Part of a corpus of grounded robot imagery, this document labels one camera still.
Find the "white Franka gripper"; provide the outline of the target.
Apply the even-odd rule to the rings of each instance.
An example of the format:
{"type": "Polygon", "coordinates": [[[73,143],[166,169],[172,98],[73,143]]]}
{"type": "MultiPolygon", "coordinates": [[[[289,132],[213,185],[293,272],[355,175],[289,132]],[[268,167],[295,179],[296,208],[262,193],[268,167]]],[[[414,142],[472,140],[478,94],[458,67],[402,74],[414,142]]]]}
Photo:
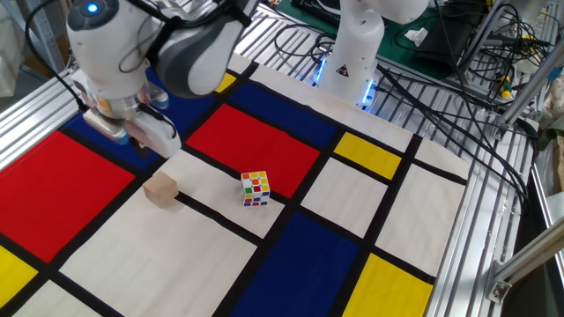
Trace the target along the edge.
{"type": "Polygon", "coordinates": [[[158,111],[159,107],[168,106],[168,95],[158,86],[143,80],[134,94],[108,100],[88,83],[82,70],[75,72],[71,80],[88,106],[83,119],[103,136],[120,145],[131,143],[135,153],[143,158],[148,158],[153,150],[168,159],[180,149],[175,125],[158,111]]]}

